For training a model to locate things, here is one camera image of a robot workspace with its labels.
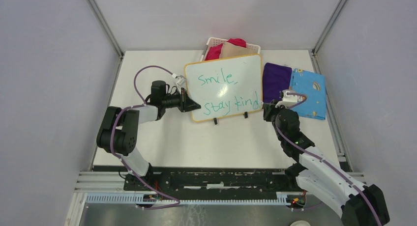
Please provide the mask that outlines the yellow framed whiteboard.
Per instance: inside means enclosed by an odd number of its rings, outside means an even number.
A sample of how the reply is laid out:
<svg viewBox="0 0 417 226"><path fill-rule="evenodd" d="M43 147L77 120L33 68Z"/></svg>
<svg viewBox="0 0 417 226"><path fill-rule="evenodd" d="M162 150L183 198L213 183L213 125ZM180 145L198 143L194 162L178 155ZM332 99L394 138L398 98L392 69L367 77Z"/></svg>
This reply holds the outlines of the yellow framed whiteboard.
<svg viewBox="0 0 417 226"><path fill-rule="evenodd" d="M188 96L200 109L195 122L257 112L262 108L263 64L260 54L189 63L184 67Z"/></svg>

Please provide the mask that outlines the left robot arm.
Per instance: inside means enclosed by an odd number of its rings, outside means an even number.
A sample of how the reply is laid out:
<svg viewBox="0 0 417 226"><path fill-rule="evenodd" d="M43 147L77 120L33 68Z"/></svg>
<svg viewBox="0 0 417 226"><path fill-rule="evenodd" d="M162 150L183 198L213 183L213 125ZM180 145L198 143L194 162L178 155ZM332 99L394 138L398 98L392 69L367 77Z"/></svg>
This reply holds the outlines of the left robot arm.
<svg viewBox="0 0 417 226"><path fill-rule="evenodd" d="M188 96L185 88L169 94L164 81L154 81L143 105L125 109L109 106L96 137L97 146L126 164L132 175L137 176L137 186L145 191L154 186L154 176L152 165L136 148L139 125L160 120L170 108L187 113L200 109L201 105Z"/></svg>

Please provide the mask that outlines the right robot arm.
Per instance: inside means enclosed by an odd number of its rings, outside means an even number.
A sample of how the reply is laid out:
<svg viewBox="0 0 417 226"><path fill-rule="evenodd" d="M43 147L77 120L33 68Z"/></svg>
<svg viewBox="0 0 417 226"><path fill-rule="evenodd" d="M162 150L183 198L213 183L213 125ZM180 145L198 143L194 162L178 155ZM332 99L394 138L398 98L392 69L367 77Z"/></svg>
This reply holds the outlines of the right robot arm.
<svg viewBox="0 0 417 226"><path fill-rule="evenodd" d="M284 185L313 194L331 208L345 226L385 226L390 222L382 190L347 174L329 161L301 130L299 115L278 103L263 104L284 153L295 161L285 170Z"/></svg>

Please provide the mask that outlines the purple towel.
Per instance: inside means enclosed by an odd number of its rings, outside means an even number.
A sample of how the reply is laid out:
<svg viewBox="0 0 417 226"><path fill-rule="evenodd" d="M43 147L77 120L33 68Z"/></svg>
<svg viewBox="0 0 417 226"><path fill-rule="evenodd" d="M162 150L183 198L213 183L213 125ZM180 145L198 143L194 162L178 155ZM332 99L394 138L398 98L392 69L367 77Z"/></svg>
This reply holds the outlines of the purple towel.
<svg viewBox="0 0 417 226"><path fill-rule="evenodd" d="M263 102L281 101L280 93L289 88L291 75L291 67L266 63L262 77Z"/></svg>

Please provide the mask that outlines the blue patterned cloth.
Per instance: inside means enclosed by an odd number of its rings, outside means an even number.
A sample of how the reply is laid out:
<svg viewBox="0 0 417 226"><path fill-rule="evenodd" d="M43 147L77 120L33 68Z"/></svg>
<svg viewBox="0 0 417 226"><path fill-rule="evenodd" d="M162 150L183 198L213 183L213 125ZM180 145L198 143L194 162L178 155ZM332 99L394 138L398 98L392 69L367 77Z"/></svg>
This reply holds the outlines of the blue patterned cloth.
<svg viewBox="0 0 417 226"><path fill-rule="evenodd" d="M326 119L326 83L323 75L296 68L292 72L290 89L307 96L304 103L293 108L299 116Z"/></svg>

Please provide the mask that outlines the red cloth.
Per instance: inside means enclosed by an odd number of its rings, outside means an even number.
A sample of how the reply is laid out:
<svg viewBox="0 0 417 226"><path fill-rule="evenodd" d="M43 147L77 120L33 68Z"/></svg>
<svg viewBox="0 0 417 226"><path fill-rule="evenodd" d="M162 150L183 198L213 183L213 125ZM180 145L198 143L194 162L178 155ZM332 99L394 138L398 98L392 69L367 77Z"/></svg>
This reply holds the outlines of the red cloth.
<svg viewBox="0 0 417 226"><path fill-rule="evenodd" d="M232 45L238 46L238 47L242 47L242 48L247 47L246 41L241 39L241 38L230 38L226 42L230 43ZM215 46L211 46L210 49L207 52L207 55L206 55L206 58L204 59L204 61L219 59L221 51L222 51L223 44L224 44L224 42L220 42Z"/></svg>

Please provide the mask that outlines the white plastic basket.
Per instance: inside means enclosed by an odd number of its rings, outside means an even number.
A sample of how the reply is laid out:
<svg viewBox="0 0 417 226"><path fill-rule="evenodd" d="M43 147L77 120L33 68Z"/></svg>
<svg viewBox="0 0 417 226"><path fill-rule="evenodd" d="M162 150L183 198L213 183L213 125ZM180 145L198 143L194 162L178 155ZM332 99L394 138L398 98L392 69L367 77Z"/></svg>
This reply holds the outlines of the white plastic basket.
<svg viewBox="0 0 417 226"><path fill-rule="evenodd" d="M221 39L211 37L207 40L200 61L259 54L260 46L249 44L241 38Z"/></svg>

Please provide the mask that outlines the beige cloth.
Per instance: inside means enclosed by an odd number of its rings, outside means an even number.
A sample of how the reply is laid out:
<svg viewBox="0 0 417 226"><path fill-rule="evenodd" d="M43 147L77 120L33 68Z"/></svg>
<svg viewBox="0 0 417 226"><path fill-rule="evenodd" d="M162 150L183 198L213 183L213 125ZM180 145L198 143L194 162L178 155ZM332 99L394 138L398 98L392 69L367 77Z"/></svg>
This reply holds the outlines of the beige cloth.
<svg viewBox="0 0 417 226"><path fill-rule="evenodd" d="M225 42L222 47L220 59L229 57L239 57L257 53L257 50L242 48Z"/></svg>

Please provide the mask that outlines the white round object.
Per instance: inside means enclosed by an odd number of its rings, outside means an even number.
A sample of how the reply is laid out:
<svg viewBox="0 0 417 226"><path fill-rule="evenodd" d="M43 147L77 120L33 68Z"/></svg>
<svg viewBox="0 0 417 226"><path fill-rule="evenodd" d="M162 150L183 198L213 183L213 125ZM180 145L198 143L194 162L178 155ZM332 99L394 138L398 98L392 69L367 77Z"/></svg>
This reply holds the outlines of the white round object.
<svg viewBox="0 0 417 226"><path fill-rule="evenodd" d="M311 226L311 224L307 221L299 220L291 223L290 226Z"/></svg>

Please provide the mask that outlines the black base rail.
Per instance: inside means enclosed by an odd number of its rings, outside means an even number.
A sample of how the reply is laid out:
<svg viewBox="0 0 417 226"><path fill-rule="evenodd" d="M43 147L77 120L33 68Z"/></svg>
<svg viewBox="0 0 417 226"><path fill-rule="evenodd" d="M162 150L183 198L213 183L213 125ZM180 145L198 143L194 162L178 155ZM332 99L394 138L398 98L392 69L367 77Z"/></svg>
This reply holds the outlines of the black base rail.
<svg viewBox="0 0 417 226"><path fill-rule="evenodd" d="M283 169L153 167L145 181L179 200L267 200L302 191Z"/></svg>

